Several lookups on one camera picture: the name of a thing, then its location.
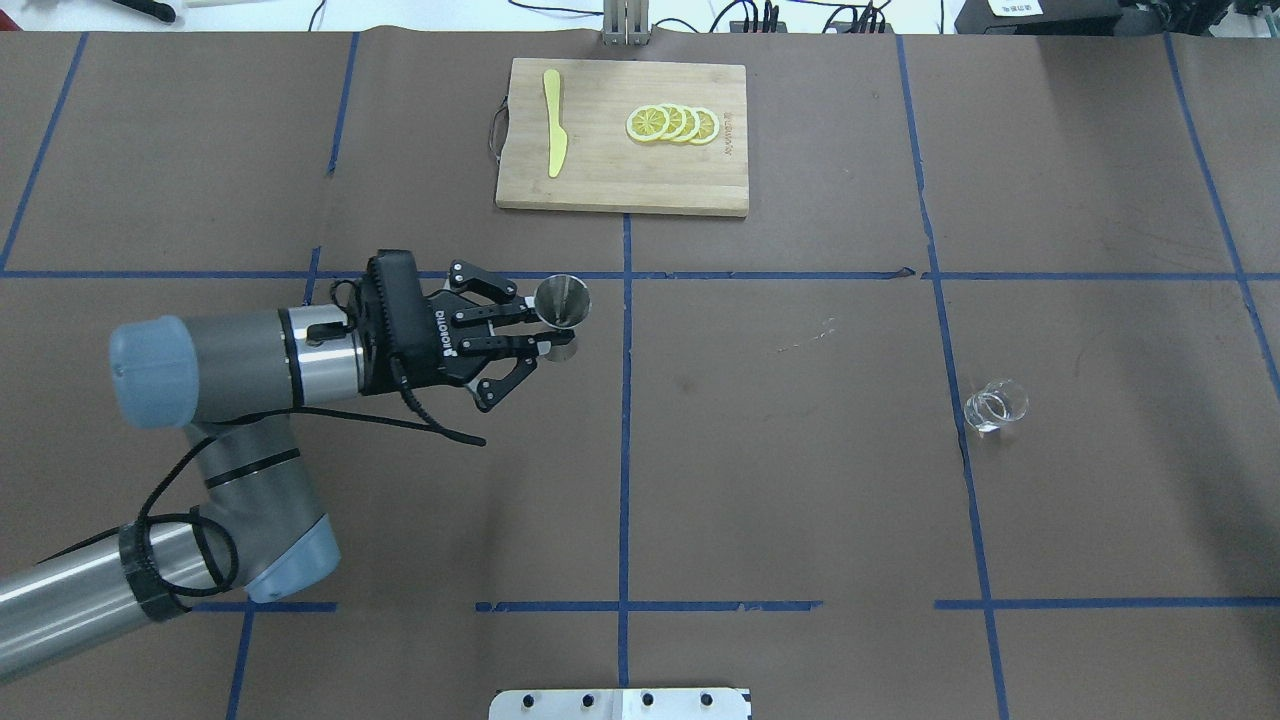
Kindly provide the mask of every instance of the light blue joint cap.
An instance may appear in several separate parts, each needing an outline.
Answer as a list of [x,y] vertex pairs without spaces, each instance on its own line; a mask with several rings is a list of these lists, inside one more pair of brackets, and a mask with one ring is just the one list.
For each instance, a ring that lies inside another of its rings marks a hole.
[[111,382],[124,419],[136,428],[180,428],[196,415],[200,370],[182,320],[165,315],[111,333]]
[[244,585],[253,602],[275,602],[323,580],[338,566],[342,555],[333,537],[329,515],[321,515],[284,555]]

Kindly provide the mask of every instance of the table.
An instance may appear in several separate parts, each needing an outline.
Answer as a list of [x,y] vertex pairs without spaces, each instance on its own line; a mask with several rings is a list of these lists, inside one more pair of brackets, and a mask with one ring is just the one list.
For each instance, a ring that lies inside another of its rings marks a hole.
[[[581,351],[493,414],[426,393],[485,450],[294,420],[334,575],[0,688],[4,715],[483,717],[508,688],[731,684],[758,717],[1275,716],[1280,100],[1236,69],[1276,53],[0,37],[0,573],[123,523],[184,450],[119,418],[119,323],[297,305],[378,247],[428,282],[456,256],[572,272],[595,301]],[[749,217],[494,208],[513,56],[745,64]],[[977,437],[960,402],[995,377],[1030,411]]]

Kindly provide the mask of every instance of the yellow knife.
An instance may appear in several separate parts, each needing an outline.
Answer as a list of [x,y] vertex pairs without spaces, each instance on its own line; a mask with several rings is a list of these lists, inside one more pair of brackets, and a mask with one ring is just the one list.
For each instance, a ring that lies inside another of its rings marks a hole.
[[547,174],[556,177],[564,167],[564,152],[568,150],[568,133],[559,124],[559,70],[548,68],[543,73],[543,91],[547,92],[547,126],[550,140]]

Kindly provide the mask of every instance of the metal plate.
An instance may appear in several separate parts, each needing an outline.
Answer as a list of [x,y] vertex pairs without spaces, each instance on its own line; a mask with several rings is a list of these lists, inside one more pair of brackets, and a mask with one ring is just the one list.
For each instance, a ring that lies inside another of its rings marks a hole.
[[489,720],[749,720],[751,692],[739,688],[506,691]]

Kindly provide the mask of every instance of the robotiq logo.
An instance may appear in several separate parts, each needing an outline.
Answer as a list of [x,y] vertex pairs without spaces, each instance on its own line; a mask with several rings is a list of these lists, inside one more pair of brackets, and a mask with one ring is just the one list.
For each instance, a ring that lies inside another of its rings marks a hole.
[[435,329],[440,332],[440,345],[444,346],[445,357],[457,357],[458,351],[453,350],[453,341],[449,340],[449,322],[444,319],[444,310],[435,311]]

